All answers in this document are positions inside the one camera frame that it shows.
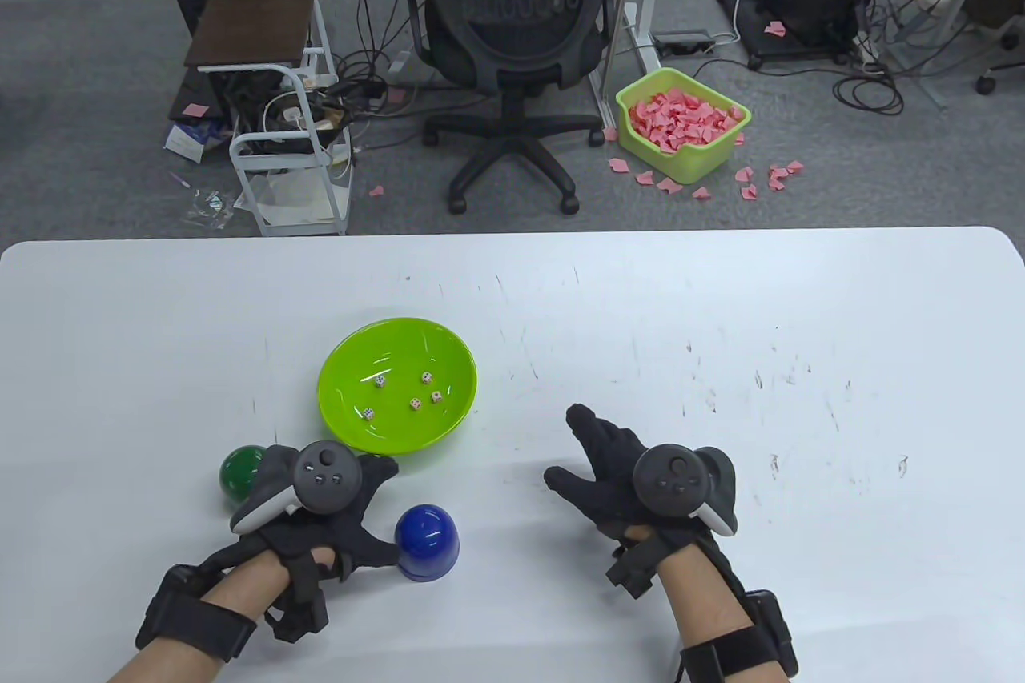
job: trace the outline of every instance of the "finger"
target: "finger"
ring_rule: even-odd
[[[353,531],[344,549],[353,554],[353,563],[357,566],[383,568],[399,562],[398,547],[389,541],[381,541],[363,528]]]
[[[571,405],[566,412],[566,424],[573,432],[573,437],[582,446],[590,468],[594,471],[594,478],[604,480],[608,471],[605,451],[609,437],[599,424],[594,412],[586,405]]]

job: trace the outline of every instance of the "gray carpet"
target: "gray carpet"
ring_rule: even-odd
[[[356,0],[321,1],[337,52],[358,47]],[[392,1],[370,0],[377,29]],[[659,0],[657,28],[727,28],[713,0]],[[189,45],[174,0],[0,0],[0,250],[27,239],[209,234],[183,219],[191,193],[169,171],[233,194],[238,183],[223,150],[194,166],[161,149]],[[389,52],[408,46],[404,33]],[[942,61],[954,64],[978,50],[981,56],[934,79],[953,101],[945,115],[905,82],[907,109],[896,119],[836,104],[831,75],[772,79],[727,64],[709,66],[704,82],[754,115],[745,148],[707,179],[714,196],[709,203],[687,194],[667,197],[612,174],[607,157],[625,155],[618,148],[589,149],[575,135],[548,142],[577,182],[581,210],[575,217],[561,215],[558,193],[516,159],[499,163],[470,190],[463,217],[450,217],[446,185],[474,140],[446,135],[437,149],[413,140],[364,152],[350,232],[989,225],[1022,248],[1025,79],[1011,73],[993,96],[977,96],[972,82],[984,62],[1014,56],[985,49],[983,39],[970,33]],[[726,54],[739,57],[742,50],[733,46]],[[633,53],[615,61],[613,91],[640,75]],[[679,62],[688,72],[697,64]],[[416,106],[467,97],[424,93]],[[534,113],[592,111],[584,86],[549,91],[531,105]],[[416,119],[375,122],[358,143],[398,140],[416,126]],[[749,163],[765,171],[791,159],[807,170],[786,192],[770,194],[763,180],[762,199],[740,200],[735,168]],[[385,195],[370,199],[375,185],[383,185]],[[256,227],[239,213],[219,234],[252,236]]]

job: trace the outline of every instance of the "white table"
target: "white table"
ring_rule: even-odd
[[[667,681],[664,597],[608,585],[609,544],[541,481],[584,466],[562,423],[581,400],[733,457],[725,549],[780,596],[798,680],[1020,681],[1023,309],[1021,258],[989,229],[16,245],[3,678],[112,674],[164,570],[230,540],[221,457],[318,437],[327,353],[411,314],[462,335],[480,391],[368,525],[440,504],[459,563],[428,585],[360,571],[323,633],[261,630],[222,680]]]

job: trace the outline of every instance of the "office chair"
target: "office chair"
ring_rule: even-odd
[[[611,0],[424,0],[426,44],[418,1],[407,0],[417,56],[450,82],[478,93],[501,94],[498,119],[436,115],[424,122],[425,146],[438,145],[442,131],[486,138],[451,182],[449,210],[465,212],[466,189],[500,157],[515,153],[559,188],[564,213],[577,212],[576,186],[539,138],[586,130],[587,143],[601,146],[602,120],[592,115],[527,117],[524,102],[549,84],[575,86],[597,68],[612,36]]]

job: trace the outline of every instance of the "paper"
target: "paper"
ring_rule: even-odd
[[[676,192],[681,192],[684,188],[682,185],[678,185],[676,182],[673,182],[672,178],[663,178],[663,180],[660,180],[658,185],[655,186],[667,194],[675,194]]]
[[[202,117],[210,111],[210,108],[202,105],[190,105],[181,110],[181,114],[186,117]]]

